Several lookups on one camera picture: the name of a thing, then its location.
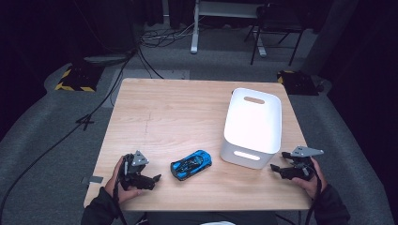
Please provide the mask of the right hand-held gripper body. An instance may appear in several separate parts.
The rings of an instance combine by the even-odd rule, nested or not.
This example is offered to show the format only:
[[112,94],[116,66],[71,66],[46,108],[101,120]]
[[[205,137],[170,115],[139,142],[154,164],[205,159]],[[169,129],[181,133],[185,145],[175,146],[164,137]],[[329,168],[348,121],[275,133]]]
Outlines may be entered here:
[[314,176],[313,156],[323,155],[324,151],[307,146],[297,146],[291,153],[292,165],[300,171],[300,179],[309,181]]

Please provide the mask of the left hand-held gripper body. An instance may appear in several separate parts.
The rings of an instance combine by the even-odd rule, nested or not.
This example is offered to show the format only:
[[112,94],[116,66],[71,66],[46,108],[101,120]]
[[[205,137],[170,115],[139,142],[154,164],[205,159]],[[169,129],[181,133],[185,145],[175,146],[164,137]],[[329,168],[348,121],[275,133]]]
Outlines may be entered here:
[[126,154],[119,170],[119,181],[124,190],[136,187],[141,182],[149,182],[148,177],[141,175],[148,160],[137,150],[134,154]]

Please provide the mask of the blue toy car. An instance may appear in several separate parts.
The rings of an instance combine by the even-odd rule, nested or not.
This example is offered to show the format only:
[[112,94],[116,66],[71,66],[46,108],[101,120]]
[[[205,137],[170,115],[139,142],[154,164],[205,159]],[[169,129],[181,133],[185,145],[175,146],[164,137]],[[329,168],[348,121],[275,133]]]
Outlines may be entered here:
[[211,165],[211,155],[205,150],[197,150],[181,160],[172,162],[170,170],[177,180],[184,181]]

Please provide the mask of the white plastic storage bin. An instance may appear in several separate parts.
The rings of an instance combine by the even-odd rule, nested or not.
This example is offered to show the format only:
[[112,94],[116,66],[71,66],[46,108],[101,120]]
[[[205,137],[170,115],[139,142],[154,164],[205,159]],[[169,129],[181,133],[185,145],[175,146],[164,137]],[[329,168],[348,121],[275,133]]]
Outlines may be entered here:
[[251,169],[263,169],[279,152],[282,103],[272,94],[237,88],[228,107],[221,158]]

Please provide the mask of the person's right hand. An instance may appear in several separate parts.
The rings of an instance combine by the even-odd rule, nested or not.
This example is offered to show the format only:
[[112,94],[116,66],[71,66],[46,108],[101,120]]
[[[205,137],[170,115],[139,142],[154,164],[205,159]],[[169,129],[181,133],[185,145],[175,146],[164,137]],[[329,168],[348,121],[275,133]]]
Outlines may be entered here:
[[293,178],[292,182],[299,186],[300,188],[303,188],[306,193],[313,199],[315,200],[316,197],[324,191],[324,189],[327,187],[328,182],[322,173],[320,166],[315,158],[312,157],[312,162],[314,164],[314,168],[316,170],[316,175],[310,180],[306,181],[300,178]]

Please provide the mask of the person's left hand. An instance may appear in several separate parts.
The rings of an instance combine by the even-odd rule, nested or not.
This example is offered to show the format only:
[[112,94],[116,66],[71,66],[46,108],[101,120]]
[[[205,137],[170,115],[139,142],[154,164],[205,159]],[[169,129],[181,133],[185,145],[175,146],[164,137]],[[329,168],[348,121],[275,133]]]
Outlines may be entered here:
[[137,189],[136,187],[130,187],[128,190],[124,190],[117,181],[118,173],[120,170],[120,166],[123,162],[123,158],[121,157],[119,161],[116,163],[113,175],[106,183],[104,189],[106,192],[113,198],[117,199],[119,204],[124,203],[126,201],[132,200],[138,196],[140,196],[143,191],[141,189]]

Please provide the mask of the black yellow striped floor base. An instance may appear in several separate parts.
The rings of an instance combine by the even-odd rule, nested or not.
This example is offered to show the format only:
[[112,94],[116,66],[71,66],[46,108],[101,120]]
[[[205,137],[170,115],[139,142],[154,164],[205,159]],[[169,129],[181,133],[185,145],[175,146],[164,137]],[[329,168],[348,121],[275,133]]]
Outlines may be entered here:
[[69,66],[55,90],[96,92],[104,67]]
[[277,81],[283,85],[288,95],[318,95],[312,78],[301,72],[281,70],[277,73]]

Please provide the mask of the grey round stand base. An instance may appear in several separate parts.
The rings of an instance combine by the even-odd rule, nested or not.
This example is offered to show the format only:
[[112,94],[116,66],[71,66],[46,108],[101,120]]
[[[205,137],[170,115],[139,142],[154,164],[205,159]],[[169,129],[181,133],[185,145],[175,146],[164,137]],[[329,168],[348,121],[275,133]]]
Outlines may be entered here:
[[87,64],[96,67],[111,67],[119,64],[123,64],[131,59],[130,54],[105,54],[96,56],[87,56],[84,61]]

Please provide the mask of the grey curtain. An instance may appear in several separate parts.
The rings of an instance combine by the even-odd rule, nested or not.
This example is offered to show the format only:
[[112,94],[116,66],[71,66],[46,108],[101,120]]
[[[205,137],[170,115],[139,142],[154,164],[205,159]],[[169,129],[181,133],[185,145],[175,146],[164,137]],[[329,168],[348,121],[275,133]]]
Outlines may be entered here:
[[328,17],[300,68],[301,72],[310,76],[320,74],[348,25],[358,2],[359,0],[333,0]]

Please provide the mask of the black chair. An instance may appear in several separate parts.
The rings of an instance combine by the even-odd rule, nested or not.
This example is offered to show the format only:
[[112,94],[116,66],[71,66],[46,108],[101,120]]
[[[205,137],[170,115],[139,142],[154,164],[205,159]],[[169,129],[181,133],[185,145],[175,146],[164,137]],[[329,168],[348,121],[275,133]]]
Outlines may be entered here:
[[290,34],[298,34],[288,65],[295,58],[304,31],[308,28],[311,12],[303,0],[265,0],[263,6],[256,9],[256,20],[245,40],[254,34],[253,53],[250,64],[253,64],[255,53],[259,48],[261,34],[283,34],[281,44]]

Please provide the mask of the white desk frame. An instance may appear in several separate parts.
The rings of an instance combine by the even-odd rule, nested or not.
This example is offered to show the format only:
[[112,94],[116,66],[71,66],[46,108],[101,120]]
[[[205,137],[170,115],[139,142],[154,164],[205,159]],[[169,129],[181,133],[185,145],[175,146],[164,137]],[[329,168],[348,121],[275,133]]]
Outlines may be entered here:
[[220,0],[195,0],[193,12],[194,22],[191,38],[191,53],[198,53],[200,16],[255,19],[256,9],[258,7],[260,7],[260,4],[221,2]]

